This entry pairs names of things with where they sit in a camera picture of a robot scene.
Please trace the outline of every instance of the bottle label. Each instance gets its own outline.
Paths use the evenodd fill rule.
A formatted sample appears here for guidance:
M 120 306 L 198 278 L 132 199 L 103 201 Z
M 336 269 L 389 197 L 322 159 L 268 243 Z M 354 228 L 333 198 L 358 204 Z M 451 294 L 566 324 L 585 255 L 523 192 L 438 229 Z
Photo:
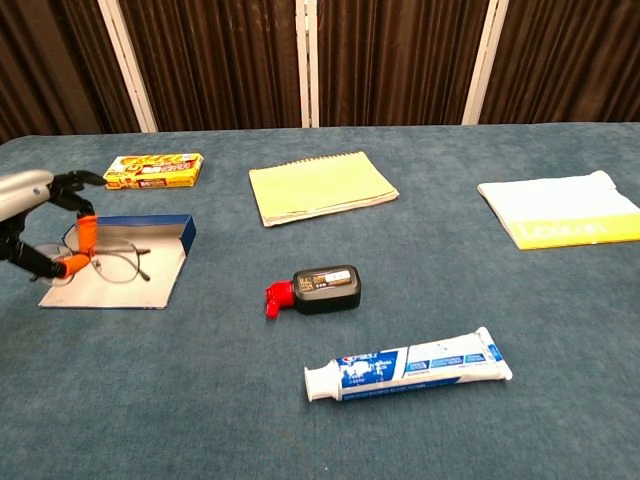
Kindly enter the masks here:
M 298 286 L 300 287 L 301 292 L 312 292 L 321 288 L 348 285 L 350 282 L 351 274 L 348 270 L 313 273 L 298 277 Z

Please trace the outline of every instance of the glasses frame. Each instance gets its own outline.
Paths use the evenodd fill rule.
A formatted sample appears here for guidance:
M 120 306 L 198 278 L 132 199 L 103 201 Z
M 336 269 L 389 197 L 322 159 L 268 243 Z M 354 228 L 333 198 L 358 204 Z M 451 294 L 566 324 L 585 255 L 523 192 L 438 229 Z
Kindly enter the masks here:
M 142 255 L 146 255 L 148 253 L 151 253 L 151 249 L 149 248 L 138 248 L 136 247 L 132 242 L 130 242 L 129 240 L 123 239 L 123 238 L 109 238 L 109 240 L 111 241 L 119 241 L 122 242 L 123 245 L 128 244 L 130 245 L 132 248 L 131 249 L 105 249 L 105 248 L 100 248 L 100 241 L 98 241 L 97 245 L 96 245 L 96 249 L 93 251 L 93 255 L 90 256 L 89 258 L 89 263 L 91 264 L 91 266 L 93 267 L 93 270 L 106 282 L 109 282 L 111 284 L 127 284 L 127 283 L 131 283 L 133 282 L 136 277 L 140 276 L 145 282 L 149 282 L 151 280 L 151 277 L 140 268 L 140 257 Z M 64 240 L 62 241 L 62 243 L 47 243 L 47 244 L 43 244 L 43 245 L 39 245 L 36 247 L 36 250 L 41 250 L 44 247 L 56 247 L 58 248 L 58 250 L 61 249 L 66 249 L 68 250 L 68 252 L 71 255 L 77 255 L 77 254 L 83 254 L 82 252 L 79 252 L 77 250 L 72 249 Z M 124 253 L 131 253 L 131 252 L 135 252 L 136 254 L 136 262 L 134 263 L 130 258 L 128 258 L 127 256 L 124 255 Z M 104 274 L 101 272 L 100 270 L 100 258 L 99 256 L 105 256 L 105 255 L 111 255 L 111 256 L 116 256 L 119 257 L 120 259 L 126 261 L 129 265 L 131 265 L 132 268 L 134 268 L 136 270 L 135 275 L 133 275 L 130 279 L 128 280 L 122 280 L 122 281 L 118 281 L 118 280 L 112 280 L 109 279 L 107 277 L 104 276 Z M 60 252 L 59 256 L 52 256 L 52 255 L 48 255 L 50 258 L 52 258 L 52 260 L 55 260 L 56 258 L 64 258 L 66 255 L 64 255 L 63 252 Z M 44 279 L 42 277 L 36 277 L 33 276 L 30 280 L 36 281 L 39 278 L 42 278 L 42 280 L 45 281 L 45 283 L 47 283 L 48 285 L 54 286 L 54 287 L 63 287 L 65 285 L 69 285 L 73 279 L 75 278 L 75 273 L 71 276 L 69 276 L 68 278 L 65 279 Z

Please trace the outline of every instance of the red cap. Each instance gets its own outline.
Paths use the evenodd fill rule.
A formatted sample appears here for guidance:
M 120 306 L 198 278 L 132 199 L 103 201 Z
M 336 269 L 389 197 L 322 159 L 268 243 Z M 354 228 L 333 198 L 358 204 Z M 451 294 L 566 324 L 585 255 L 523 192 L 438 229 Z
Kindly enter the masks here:
M 276 282 L 266 290 L 267 318 L 276 319 L 280 307 L 293 307 L 293 282 Z

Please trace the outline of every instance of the yellow label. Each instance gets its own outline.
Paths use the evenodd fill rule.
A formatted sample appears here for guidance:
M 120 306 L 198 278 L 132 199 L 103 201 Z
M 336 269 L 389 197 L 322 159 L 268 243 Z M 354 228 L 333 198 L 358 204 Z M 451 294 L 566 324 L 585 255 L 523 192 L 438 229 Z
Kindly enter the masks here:
M 511 222 L 521 250 L 640 240 L 640 213 L 564 220 Z

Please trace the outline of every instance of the brown curtain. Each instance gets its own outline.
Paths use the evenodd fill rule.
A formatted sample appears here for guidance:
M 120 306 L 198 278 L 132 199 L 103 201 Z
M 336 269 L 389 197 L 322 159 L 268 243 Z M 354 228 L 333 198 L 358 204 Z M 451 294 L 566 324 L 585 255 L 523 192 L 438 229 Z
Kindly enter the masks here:
M 318 3 L 320 124 L 459 124 L 489 0 Z
M 139 131 L 97 1 L 0 2 L 0 141 Z
M 480 123 L 640 121 L 640 1 L 511 0 Z
M 158 129 L 299 127 L 295 0 L 125 0 Z

